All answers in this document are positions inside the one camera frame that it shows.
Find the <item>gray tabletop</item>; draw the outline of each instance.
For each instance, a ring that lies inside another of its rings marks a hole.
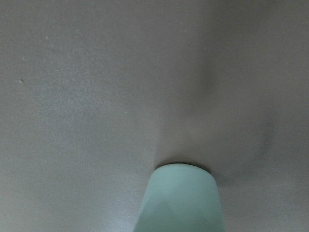
[[[0,231],[129,232],[154,168],[228,232],[309,231],[309,2],[0,1]]]

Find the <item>gray surface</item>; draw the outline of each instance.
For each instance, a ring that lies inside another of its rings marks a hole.
[[[0,1],[0,231],[132,231],[173,161],[227,231],[309,231],[309,2],[274,2]]]

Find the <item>green object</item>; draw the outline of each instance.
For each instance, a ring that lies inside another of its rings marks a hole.
[[[169,164],[150,177],[134,232],[224,232],[216,182],[205,170]]]

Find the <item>mint green plastic object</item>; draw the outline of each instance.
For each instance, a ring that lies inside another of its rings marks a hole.
[[[205,170],[169,164],[150,177],[134,232],[224,232],[218,189]]]

